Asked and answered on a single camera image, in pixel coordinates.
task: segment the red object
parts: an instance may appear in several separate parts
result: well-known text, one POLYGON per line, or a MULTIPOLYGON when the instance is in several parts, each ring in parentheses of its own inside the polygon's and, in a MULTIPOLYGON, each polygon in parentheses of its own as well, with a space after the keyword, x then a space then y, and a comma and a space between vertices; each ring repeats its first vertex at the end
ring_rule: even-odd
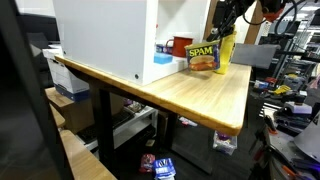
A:
POLYGON ((268 131, 269 131, 270 134, 278 134, 277 131, 273 131, 271 128, 268 128, 268 131))
POLYGON ((259 159, 263 156, 263 154, 264 154, 264 149, 263 149, 263 148, 260 148, 260 149, 256 152, 256 154, 254 155, 253 159, 254 159, 255 161, 259 161, 259 159))
POLYGON ((265 81, 268 83, 275 84, 277 82, 277 79, 272 77, 267 77, 265 81))
POLYGON ((289 175, 291 176, 292 178, 294 178, 296 176, 296 174, 291 170, 289 169, 287 166, 283 165, 282 166, 282 169, 289 175))
POLYGON ((141 157, 139 171, 142 173, 152 172, 153 162, 155 159, 156 157, 153 154, 144 154, 141 157))
POLYGON ((192 44, 193 39, 174 36, 173 39, 167 41, 166 46, 168 46, 170 41, 173 41, 172 55, 177 57, 186 57, 186 50, 184 47, 192 44))
POLYGON ((266 13, 266 14, 263 14, 263 17, 266 18, 267 21, 269 22, 273 22, 274 20, 276 20, 280 14, 283 12, 283 8, 280 9, 278 12, 276 13, 266 13))
POLYGON ((203 71, 208 69, 213 69, 217 66, 216 62, 202 62, 197 64, 191 64, 189 65, 190 69, 196 70, 196 71, 203 71))
POLYGON ((188 126, 188 122, 187 121, 182 121, 182 125, 184 126, 184 127, 187 127, 188 126))

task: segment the table surface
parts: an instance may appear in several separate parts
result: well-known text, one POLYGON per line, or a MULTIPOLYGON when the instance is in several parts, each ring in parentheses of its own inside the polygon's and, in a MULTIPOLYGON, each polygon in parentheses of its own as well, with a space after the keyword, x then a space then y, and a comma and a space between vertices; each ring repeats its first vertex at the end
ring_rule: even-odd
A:
POLYGON ((75 179, 116 179, 71 131, 63 130, 60 136, 75 179))
POLYGON ((62 56, 55 59, 211 129, 236 136, 242 128, 251 66, 231 64, 225 75, 184 70, 139 86, 62 56))
POLYGON ((51 104, 50 108, 52 111, 53 118, 56 121, 57 127, 62 128, 66 124, 64 117, 62 117, 62 115, 51 104))

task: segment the spam label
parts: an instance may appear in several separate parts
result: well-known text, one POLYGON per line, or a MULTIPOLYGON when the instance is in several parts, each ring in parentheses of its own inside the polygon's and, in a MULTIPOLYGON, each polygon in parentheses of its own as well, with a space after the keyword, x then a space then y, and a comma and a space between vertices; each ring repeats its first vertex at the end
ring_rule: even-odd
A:
POLYGON ((217 70, 220 68, 219 41, 186 46, 188 66, 193 71, 217 70))

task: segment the blue box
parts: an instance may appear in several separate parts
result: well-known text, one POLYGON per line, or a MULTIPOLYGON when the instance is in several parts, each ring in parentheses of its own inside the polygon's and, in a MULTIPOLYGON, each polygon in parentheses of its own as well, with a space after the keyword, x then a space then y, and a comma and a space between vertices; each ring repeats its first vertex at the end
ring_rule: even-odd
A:
POLYGON ((257 89, 267 89, 268 86, 269 86, 269 83, 258 81, 258 80, 256 80, 256 82, 254 83, 254 88, 257 88, 257 89))
POLYGON ((176 175, 171 158, 155 160, 153 168, 156 173, 155 179, 166 179, 176 175))
POLYGON ((158 64, 167 64, 172 62, 172 56, 164 53, 154 53, 153 62, 158 64))
POLYGON ((61 95, 66 96, 74 102, 80 102, 82 100, 89 99, 89 90, 80 91, 78 93, 71 93, 58 84, 54 84, 54 87, 61 95))

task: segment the floor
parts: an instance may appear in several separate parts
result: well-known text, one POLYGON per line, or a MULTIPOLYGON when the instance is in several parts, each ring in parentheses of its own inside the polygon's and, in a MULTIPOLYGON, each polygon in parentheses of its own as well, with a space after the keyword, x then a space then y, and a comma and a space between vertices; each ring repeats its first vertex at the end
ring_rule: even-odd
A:
POLYGON ((195 154, 199 159, 204 159, 206 163, 213 167, 212 173, 206 174, 196 168, 181 156, 172 151, 159 148, 145 148, 144 142, 129 143, 117 150, 118 166, 115 176, 119 180, 148 180, 153 179, 151 173, 139 173, 140 158, 143 153, 152 153, 156 158, 170 157, 176 169, 176 180, 242 180, 248 179, 250 168, 253 166, 252 155, 248 154, 250 146, 254 141, 254 132, 262 127, 262 121, 257 119, 261 102, 249 96, 248 98, 249 122, 248 127, 244 123, 241 133, 238 136, 238 148, 232 156, 222 154, 212 149, 212 134, 214 131, 198 126, 183 127, 177 124, 174 144, 187 149, 195 154))

